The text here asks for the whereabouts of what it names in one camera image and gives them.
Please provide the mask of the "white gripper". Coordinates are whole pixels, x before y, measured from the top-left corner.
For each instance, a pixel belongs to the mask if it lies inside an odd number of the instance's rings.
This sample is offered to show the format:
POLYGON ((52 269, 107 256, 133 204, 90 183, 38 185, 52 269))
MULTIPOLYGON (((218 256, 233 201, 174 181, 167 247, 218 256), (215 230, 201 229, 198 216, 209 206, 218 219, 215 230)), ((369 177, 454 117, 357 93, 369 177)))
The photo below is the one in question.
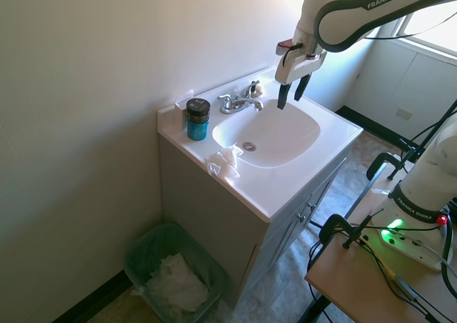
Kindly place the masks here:
POLYGON ((299 101, 311 79, 311 73, 319 70, 324 62, 324 53, 316 56, 304 54, 302 50, 287 51, 276 69, 275 80, 280 83, 277 107, 284 109, 291 83, 300 79, 294 100, 299 101))

